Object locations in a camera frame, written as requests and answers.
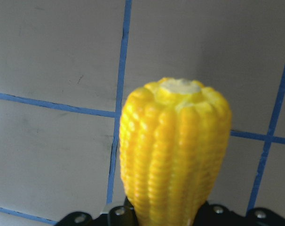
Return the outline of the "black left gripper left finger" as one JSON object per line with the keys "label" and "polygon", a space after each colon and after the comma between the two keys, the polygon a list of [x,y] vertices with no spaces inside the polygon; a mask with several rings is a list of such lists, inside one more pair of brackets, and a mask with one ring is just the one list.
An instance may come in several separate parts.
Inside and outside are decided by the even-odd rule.
{"label": "black left gripper left finger", "polygon": [[93,219],[89,213],[86,212],[72,212],[58,221],[55,226],[102,226],[103,220],[98,217]]}

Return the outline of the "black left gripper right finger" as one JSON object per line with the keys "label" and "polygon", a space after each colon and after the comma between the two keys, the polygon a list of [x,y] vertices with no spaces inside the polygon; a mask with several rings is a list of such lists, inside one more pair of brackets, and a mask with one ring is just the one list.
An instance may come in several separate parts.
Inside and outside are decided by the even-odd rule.
{"label": "black left gripper right finger", "polygon": [[285,218],[266,208],[254,208],[247,212],[249,226],[285,226]]}

